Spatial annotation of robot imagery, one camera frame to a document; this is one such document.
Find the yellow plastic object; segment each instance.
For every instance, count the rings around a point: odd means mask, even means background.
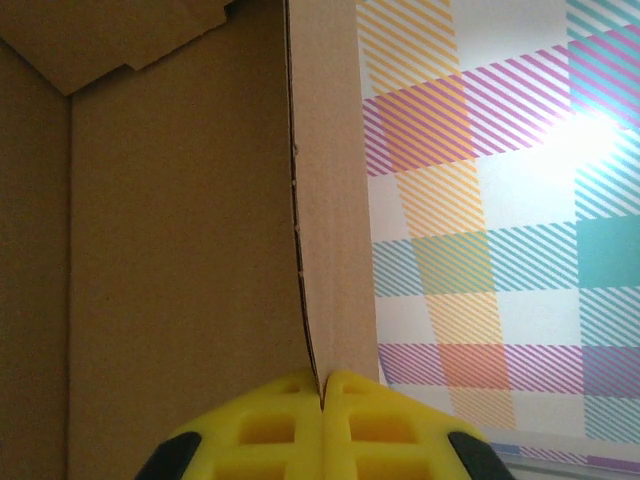
[[[468,423],[349,372],[331,375],[323,413],[331,480],[469,480],[447,435]]]
[[[313,373],[280,378],[183,425],[202,441],[182,480],[320,480],[322,411]]]
[[[470,480],[448,434],[486,441],[468,423],[349,372],[331,375],[322,411],[310,370],[239,397],[170,438],[187,432],[201,437],[188,466],[175,473],[171,455],[160,455],[168,460],[160,472],[143,469],[137,478]],[[482,478],[507,478],[489,475]]]

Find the blue stripes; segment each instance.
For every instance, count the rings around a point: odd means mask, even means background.
[[[640,400],[585,397],[588,438],[620,443],[640,443]]]
[[[637,132],[622,132],[608,159],[576,171],[579,220],[640,215],[640,144]]]
[[[580,290],[582,342],[590,346],[640,346],[640,287]]]
[[[411,240],[374,243],[373,273],[377,297],[424,294]]]
[[[546,290],[578,285],[572,223],[489,231],[497,291]]]
[[[571,101],[640,126],[640,8],[636,0],[567,0]]]

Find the cardboard edge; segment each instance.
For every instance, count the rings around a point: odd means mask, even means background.
[[[311,328],[309,326],[309,313],[307,309],[307,296],[304,282],[304,264],[302,255],[302,240],[300,237],[300,211],[298,208],[298,186],[297,186],[297,156],[298,148],[296,146],[295,128],[294,128],[294,108],[293,108],[293,71],[291,66],[291,15],[289,9],[289,0],[282,0],[283,13],[284,13],[284,38],[285,38],[285,59],[286,59],[286,76],[287,76],[287,97],[289,107],[289,142],[291,147],[290,153],[290,172],[291,172],[291,206],[293,213],[293,236],[296,248],[296,261],[298,264],[298,285],[300,288],[300,307],[302,311],[302,322],[304,326],[304,336],[307,342],[307,351],[309,353],[309,360],[311,361],[311,369],[313,371],[313,377],[316,383],[316,389],[320,397],[320,407],[324,407],[324,393],[326,389],[326,383],[324,385],[320,382],[320,375],[318,373],[318,366],[316,363],[316,356],[313,349],[313,340],[311,337]]]

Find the cardboard flap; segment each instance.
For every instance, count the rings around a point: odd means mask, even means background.
[[[224,23],[232,0],[4,0],[0,36],[67,95]]]
[[[299,261],[315,369],[321,386],[337,369],[377,380],[356,11],[344,0],[288,3]]]

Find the orange stripes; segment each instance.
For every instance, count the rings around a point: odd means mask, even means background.
[[[473,162],[433,165],[397,173],[396,178],[412,237],[485,229]]]
[[[509,390],[504,345],[438,345],[450,387]]]
[[[516,428],[510,391],[450,388],[449,394],[460,418],[483,427]]]
[[[358,30],[376,93],[459,73],[453,19],[427,0],[357,0]]]
[[[438,343],[503,343],[495,293],[427,295],[427,305]]]

